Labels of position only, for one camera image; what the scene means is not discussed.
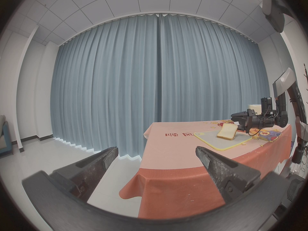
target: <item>cartoon print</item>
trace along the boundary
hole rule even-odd
[[[250,135],[257,133],[258,131],[259,129],[252,128],[250,129]],[[280,132],[278,129],[274,129],[274,130],[261,129],[260,132],[252,136],[252,138],[255,140],[261,139],[264,141],[274,142],[281,135],[282,135],[282,132]]]
[[[221,120],[221,122],[211,122],[212,124],[217,124],[218,126],[222,127],[222,125],[224,123],[233,123],[234,124],[234,121],[232,120]]]

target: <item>floor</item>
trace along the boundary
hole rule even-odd
[[[50,231],[51,228],[41,218],[27,197],[21,185],[21,180],[39,170],[51,174],[53,170],[86,158],[94,152],[93,150],[87,151],[65,144],[53,138],[44,141],[37,139],[26,141],[23,146],[24,152],[20,153],[18,148],[14,146],[13,155],[0,159],[0,176],[13,200],[25,216],[39,230]],[[137,217],[141,197],[124,200],[120,198],[119,191],[137,173],[140,163],[140,157],[117,157],[102,177],[88,203],[113,213]],[[305,172],[302,170],[300,176],[306,177],[308,173],[307,165],[307,163],[303,165]],[[275,171],[279,173],[282,168],[283,164],[279,164]],[[260,231],[268,230],[275,221],[275,218],[271,217]]]

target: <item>table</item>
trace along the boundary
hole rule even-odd
[[[193,136],[195,132],[219,130],[225,122],[232,121],[152,123],[144,133],[147,144],[139,171],[119,192],[123,199],[142,197],[138,218],[181,218],[225,204],[195,154],[197,146],[260,170],[261,178],[289,158],[289,124],[285,128],[262,129],[245,144],[226,151],[216,151]]]

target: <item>toast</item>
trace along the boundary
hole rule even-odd
[[[231,141],[231,140],[234,139],[236,131],[237,131],[237,125],[236,124],[224,123],[222,125],[222,129],[217,134],[217,137]]]

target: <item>ceiling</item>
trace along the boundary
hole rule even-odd
[[[274,33],[259,6],[262,0],[25,0],[8,29],[60,45],[75,34],[114,17],[150,11],[196,14],[236,28],[255,42]],[[286,24],[292,18],[286,16]]]

